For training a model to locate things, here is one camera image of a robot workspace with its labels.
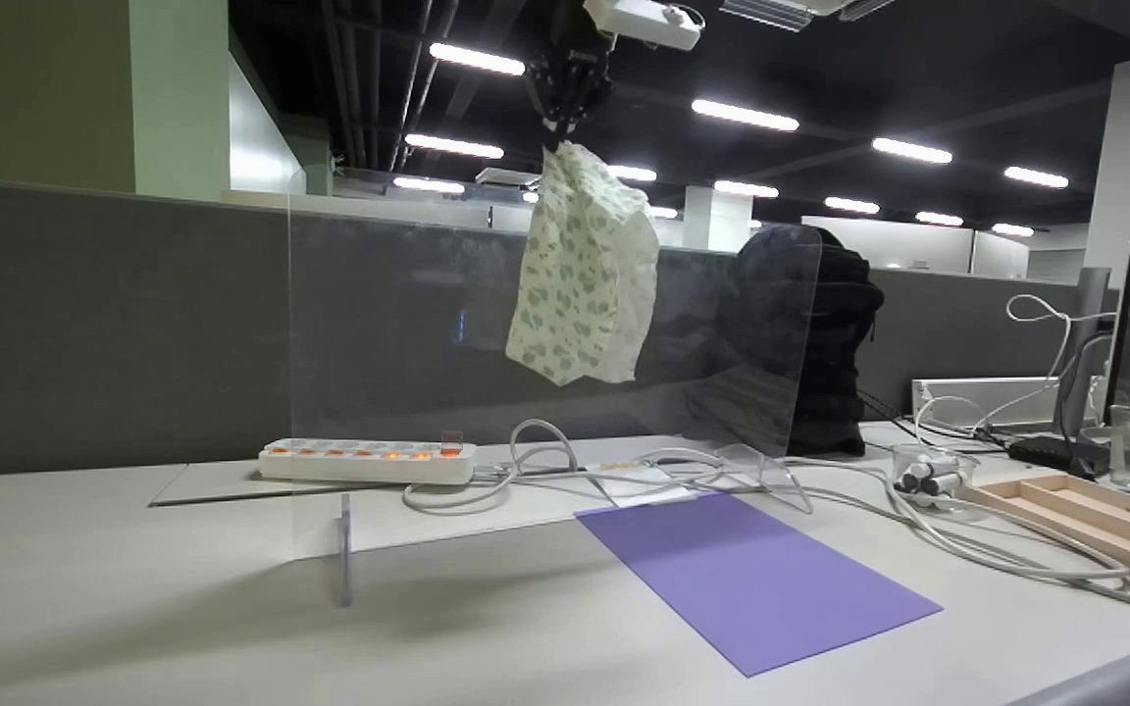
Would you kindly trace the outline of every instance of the ceiling light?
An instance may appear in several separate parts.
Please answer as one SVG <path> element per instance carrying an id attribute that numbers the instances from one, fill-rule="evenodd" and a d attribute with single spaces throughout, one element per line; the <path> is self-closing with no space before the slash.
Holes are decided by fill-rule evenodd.
<path id="1" fill-rule="evenodd" d="M 750 196 L 750 200 L 778 200 L 778 188 L 745 183 L 745 179 L 714 179 L 714 191 Z"/>
<path id="2" fill-rule="evenodd" d="M 448 196 L 462 196 L 457 179 L 428 179 L 428 178 L 396 178 L 392 179 L 404 191 L 448 191 Z"/>
<path id="3" fill-rule="evenodd" d="M 1003 179 L 1025 179 L 1025 183 L 1040 183 L 1040 188 L 1065 188 L 1072 183 L 1060 173 L 1040 173 L 1040 167 L 1025 167 L 1025 166 L 1009 166 Z"/>
<path id="4" fill-rule="evenodd" d="M 711 97 L 693 97 L 690 111 L 707 114 L 707 119 L 716 119 L 716 122 L 742 122 L 742 127 L 778 128 L 778 132 L 797 132 L 799 128 L 799 122 L 788 119 L 788 114 L 763 114 L 763 111 L 745 111 L 745 107 L 711 101 Z"/>
<path id="5" fill-rule="evenodd" d="M 648 208 L 651 220 L 677 220 L 677 208 Z"/>
<path id="6" fill-rule="evenodd" d="M 653 173 L 638 167 L 638 166 L 608 166 L 608 173 L 618 178 L 618 179 L 638 179 L 638 183 L 653 179 Z"/>
<path id="7" fill-rule="evenodd" d="M 472 50 L 455 44 L 430 44 L 430 60 L 490 69 L 490 74 L 513 74 L 513 80 L 525 74 L 525 64 L 511 55 L 485 55 L 485 50 Z"/>
<path id="8" fill-rule="evenodd" d="M 873 200 L 829 196 L 823 205 L 834 208 L 834 212 L 877 216 L 877 205 L 873 205 Z"/>
<path id="9" fill-rule="evenodd" d="M 923 166 L 952 166 L 948 150 L 932 150 L 932 145 L 916 145 L 916 140 L 873 136 L 872 150 L 902 157 L 902 161 L 923 161 Z"/>
<path id="10" fill-rule="evenodd" d="M 916 224 L 961 226 L 961 216 L 952 216 L 952 212 L 916 212 L 914 220 L 916 220 Z"/>
<path id="11" fill-rule="evenodd" d="M 503 145 L 485 145 L 485 140 L 449 140 L 449 136 L 435 136 L 435 132 L 409 132 L 404 140 L 417 150 L 430 150 L 430 152 L 503 161 Z"/>
<path id="12" fill-rule="evenodd" d="M 1017 237 L 1017 241 L 1031 241 L 1037 226 L 1025 226 L 1025 224 L 991 224 L 995 237 Z"/>

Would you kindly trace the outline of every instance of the paper tray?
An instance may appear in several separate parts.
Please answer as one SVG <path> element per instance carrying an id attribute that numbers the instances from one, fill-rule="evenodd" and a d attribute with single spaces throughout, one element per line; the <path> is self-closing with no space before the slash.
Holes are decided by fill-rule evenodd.
<path id="1" fill-rule="evenodd" d="M 1054 524 L 1130 570 L 1130 495 L 1054 471 L 972 481 L 972 495 Z"/>

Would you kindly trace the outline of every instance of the desk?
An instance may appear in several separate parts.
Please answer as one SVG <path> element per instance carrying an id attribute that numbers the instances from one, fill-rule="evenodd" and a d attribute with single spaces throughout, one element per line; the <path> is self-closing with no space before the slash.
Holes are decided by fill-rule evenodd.
<path id="1" fill-rule="evenodd" d="M 462 524 L 417 516 L 392 495 L 358 495 L 358 603 L 333 608 L 330 566 L 294 558 L 299 516 L 308 505 L 330 512 L 333 497 L 146 510 L 176 475 L 184 465 L 0 478 L 0 706 L 984 706 L 1130 650 L 1123 603 L 952 562 L 846 505 L 793 512 L 763 497 L 754 502 L 945 611 L 742 680 L 562 512 L 584 497 L 529 489 Z M 861 475 L 799 478 L 877 502 Z"/>

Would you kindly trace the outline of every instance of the cubicle wall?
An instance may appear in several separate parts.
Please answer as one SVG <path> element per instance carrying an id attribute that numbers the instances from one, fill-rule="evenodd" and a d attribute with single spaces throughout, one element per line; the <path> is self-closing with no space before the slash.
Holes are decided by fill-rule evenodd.
<path id="1" fill-rule="evenodd" d="M 302 259 L 316 226 L 337 251 Z M 389 247 L 404 237 L 477 251 L 462 259 L 462 305 L 428 301 L 455 269 L 404 264 L 411 247 Z M 0 188 L 0 471 L 239 460 L 285 431 L 333 431 L 350 413 L 370 431 L 449 425 L 477 441 L 525 413 L 563 417 L 581 437 L 648 425 L 648 408 L 615 395 L 601 405 L 611 417 L 572 405 L 608 395 L 605 386 L 554 391 L 496 357 L 519 247 L 477 230 Z M 724 256 L 664 251 L 659 326 L 638 362 L 653 386 L 699 373 L 690 322 L 714 316 L 720 265 Z M 887 305 L 857 354 L 873 413 L 907 408 L 910 375 L 1040 373 L 1054 326 L 1013 326 L 999 305 L 1013 289 L 1072 301 L 1065 285 L 887 269 L 873 284 Z M 404 413 L 421 425 L 421 408 L 466 417 L 396 427 Z"/>

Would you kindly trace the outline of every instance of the purple paper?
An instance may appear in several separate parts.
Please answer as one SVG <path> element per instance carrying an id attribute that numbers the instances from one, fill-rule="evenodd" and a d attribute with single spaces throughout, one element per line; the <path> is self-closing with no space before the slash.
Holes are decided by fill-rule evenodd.
<path id="1" fill-rule="evenodd" d="M 581 512 L 581 524 L 745 680 L 938 611 L 731 495 Z"/>

